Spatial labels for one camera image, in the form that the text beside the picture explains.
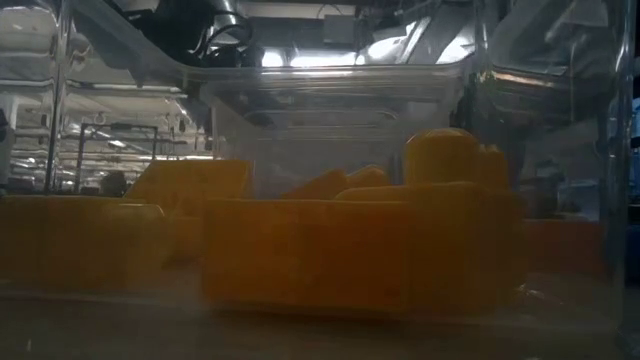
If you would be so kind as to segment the small yellow toy block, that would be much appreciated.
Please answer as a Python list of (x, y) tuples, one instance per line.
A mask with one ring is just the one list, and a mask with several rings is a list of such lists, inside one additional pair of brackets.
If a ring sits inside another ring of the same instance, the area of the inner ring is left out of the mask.
[(284, 193), (286, 200), (331, 200), (344, 190), (361, 187), (389, 186), (387, 172), (377, 166), (368, 165), (347, 174), (342, 169), (330, 170), (312, 180)]

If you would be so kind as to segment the yellow wedge block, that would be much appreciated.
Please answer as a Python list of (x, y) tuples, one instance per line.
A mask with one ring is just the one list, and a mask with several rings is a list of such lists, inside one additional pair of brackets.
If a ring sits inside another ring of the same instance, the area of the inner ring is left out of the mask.
[(212, 304), (406, 307), (406, 203), (219, 199), (204, 214), (202, 288)]

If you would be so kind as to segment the clear plastic bin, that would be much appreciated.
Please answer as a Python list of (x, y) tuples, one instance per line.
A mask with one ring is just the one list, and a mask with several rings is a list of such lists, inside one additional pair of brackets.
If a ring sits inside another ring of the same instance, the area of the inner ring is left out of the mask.
[(254, 161), (256, 195), (277, 198), (328, 171), (385, 167), (404, 139), (400, 119), (385, 110), (263, 110), (249, 113), (246, 157)]
[[(103, 0), (0, 0), (0, 80), (171, 83), (212, 112), (216, 158), (246, 157), (263, 110), (380, 109), (405, 131), (383, 168), (404, 182), (405, 146), (459, 128), (505, 156), (524, 204), (526, 266), (490, 312), (432, 316), (212, 304), (205, 239), (130, 291), (61, 291), (0, 281), (0, 360), (640, 360), (626, 274), (632, 97), (640, 0), (239, 0), (283, 67), (199, 68), (155, 46)], [(353, 16), (352, 45), (323, 41), (326, 15)], [(405, 36), (394, 64), (356, 65)], [(597, 222), (604, 277), (530, 272), (526, 220)]]

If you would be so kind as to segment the yellow hollow square block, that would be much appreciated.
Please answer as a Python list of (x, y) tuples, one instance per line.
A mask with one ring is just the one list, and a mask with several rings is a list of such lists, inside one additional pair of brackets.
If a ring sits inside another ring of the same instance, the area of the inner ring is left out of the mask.
[(166, 218), (169, 264), (196, 260), (203, 248), (210, 199), (253, 195), (253, 165), (244, 160), (154, 160), (125, 193), (159, 206)]

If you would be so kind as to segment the yellow block with stud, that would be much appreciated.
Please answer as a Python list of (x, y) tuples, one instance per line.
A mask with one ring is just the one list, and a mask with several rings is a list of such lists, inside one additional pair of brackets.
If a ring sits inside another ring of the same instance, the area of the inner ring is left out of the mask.
[(349, 188), (337, 198), (409, 205), (409, 304), (417, 311), (490, 312), (524, 281), (524, 204), (509, 188), (505, 156), (463, 129), (412, 136), (403, 184)]

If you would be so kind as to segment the grey ceiling box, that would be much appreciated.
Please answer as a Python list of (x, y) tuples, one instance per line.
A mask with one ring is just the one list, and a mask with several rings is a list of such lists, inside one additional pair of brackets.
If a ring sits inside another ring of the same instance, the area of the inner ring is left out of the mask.
[(326, 15), (323, 20), (323, 41), (329, 44), (352, 45), (356, 20), (353, 16)]

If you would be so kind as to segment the person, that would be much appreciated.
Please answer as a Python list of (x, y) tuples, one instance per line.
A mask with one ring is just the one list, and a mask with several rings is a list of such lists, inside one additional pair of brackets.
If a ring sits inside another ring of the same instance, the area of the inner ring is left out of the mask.
[(100, 180), (100, 193), (108, 197), (122, 197), (128, 189), (125, 174), (111, 171)]

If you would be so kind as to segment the orange wedge block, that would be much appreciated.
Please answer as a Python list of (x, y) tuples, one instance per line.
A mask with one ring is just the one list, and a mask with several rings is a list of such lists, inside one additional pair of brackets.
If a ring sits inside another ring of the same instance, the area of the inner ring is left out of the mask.
[(530, 272), (605, 276), (603, 229), (599, 223), (526, 220), (523, 231)]

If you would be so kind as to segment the white storage shelf rack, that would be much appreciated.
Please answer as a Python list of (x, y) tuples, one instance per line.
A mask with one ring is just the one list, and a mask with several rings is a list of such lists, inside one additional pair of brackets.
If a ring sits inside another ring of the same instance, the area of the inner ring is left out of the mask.
[[(82, 123), (157, 126), (155, 160), (216, 158), (212, 112), (174, 84), (132, 79), (99, 81), (0, 80), (0, 191), (9, 194), (77, 193), (75, 170)], [(120, 153), (120, 163), (98, 162), (111, 152), (87, 142), (77, 194), (101, 194), (100, 180), (125, 174), (128, 188), (149, 166), (140, 155)]]

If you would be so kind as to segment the bluish window pane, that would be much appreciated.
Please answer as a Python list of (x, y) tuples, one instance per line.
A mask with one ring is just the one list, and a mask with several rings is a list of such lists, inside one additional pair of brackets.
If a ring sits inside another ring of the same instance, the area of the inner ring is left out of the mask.
[(640, 148), (640, 97), (632, 102), (632, 124), (630, 147)]

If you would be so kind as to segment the silver ceiling duct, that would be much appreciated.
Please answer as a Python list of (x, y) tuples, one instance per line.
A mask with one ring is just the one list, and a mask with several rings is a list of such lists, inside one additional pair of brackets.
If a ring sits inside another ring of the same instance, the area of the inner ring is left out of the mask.
[(237, 16), (238, 0), (210, 0), (214, 10), (214, 24), (221, 28), (229, 25), (238, 25)]

